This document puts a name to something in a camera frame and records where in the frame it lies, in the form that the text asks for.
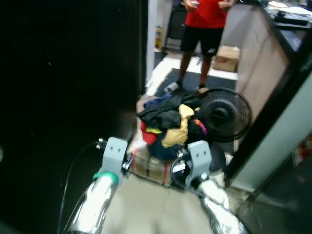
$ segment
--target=blue cloth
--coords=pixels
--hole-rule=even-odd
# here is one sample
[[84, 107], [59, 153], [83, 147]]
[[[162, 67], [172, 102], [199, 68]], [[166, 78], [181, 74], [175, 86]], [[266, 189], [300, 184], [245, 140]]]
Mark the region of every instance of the blue cloth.
[[166, 93], [164, 96], [162, 96], [162, 97], [160, 97], [160, 98], [156, 98], [156, 99], [154, 99], [154, 100], [150, 100], [150, 101], [146, 102], [146, 103], [144, 104], [144, 108], [148, 108], [148, 107], [150, 107], [151, 105], [154, 105], [154, 104], [160, 104], [160, 103], [162, 103], [164, 100], [169, 99], [169, 98], [171, 98], [171, 97], [172, 97], [172, 95], [171, 95], [170, 93]]

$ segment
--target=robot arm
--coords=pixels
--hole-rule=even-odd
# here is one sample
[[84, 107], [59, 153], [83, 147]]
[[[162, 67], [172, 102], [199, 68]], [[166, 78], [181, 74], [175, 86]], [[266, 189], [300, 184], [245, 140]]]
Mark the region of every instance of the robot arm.
[[[132, 163], [132, 157], [124, 161], [126, 148], [126, 141], [109, 138], [103, 155], [103, 165], [95, 175], [96, 181], [85, 193], [85, 200], [70, 224], [69, 234], [101, 233], [114, 191], [123, 181]], [[193, 181], [197, 181], [196, 189], [202, 195], [203, 208], [209, 216], [214, 234], [246, 234], [242, 223], [229, 209], [226, 192], [213, 180], [209, 180], [211, 155], [208, 143], [198, 141], [189, 144], [187, 151], [177, 152], [177, 157], [180, 165], [175, 171], [183, 170], [183, 164], [184, 168], [187, 165], [190, 169], [185, 188], [191, 187]]]

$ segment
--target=floor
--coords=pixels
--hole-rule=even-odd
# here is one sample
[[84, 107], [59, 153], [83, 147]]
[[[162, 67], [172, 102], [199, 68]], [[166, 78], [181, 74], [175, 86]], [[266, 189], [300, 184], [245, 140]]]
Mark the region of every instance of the floor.
[[[153, 95], [172, 68], [179, 68], [180, 54], [169, 53], [156, 67], [148, 86]], [[188, 71], [200, 73], [201, 61], [192, 58]], [[236, 79], [235, 73], [210, 69], [210, 75]], [[223, 174], [216, 176], [222, 184]], [[131, 175], [116, 191], [103, 234], [211, 234], [209, 219], [192, 193], [165, 188]]]

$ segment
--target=red cloth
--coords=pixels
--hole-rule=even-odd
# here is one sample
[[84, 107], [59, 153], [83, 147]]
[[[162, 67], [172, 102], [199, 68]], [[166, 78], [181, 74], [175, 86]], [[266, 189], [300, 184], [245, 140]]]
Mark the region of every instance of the red cloth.
[[157, 141], [158, 135], [155, 133], [147, 133], [146, 132], [146, 124], [142, 121], [141, 130], [143, 133], [143, 140], [148, 144], [152, 145], [155, 141]]
[[222, 0], [197, 0], [198, 9], [187, 14], [185, 24], [194, 28], [224, 28], [227, 12], [220, 9]]

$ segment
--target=black wall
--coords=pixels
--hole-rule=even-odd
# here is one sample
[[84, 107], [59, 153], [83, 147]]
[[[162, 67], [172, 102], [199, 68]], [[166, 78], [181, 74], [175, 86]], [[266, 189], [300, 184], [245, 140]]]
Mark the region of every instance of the black wall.
[[[50, 234], [80, 148], [135, 129], [139, 1], [12, 0], [0, 12], [0, 220]], [[73, 169], [63, 226], [101, 155], [89, 150]]]

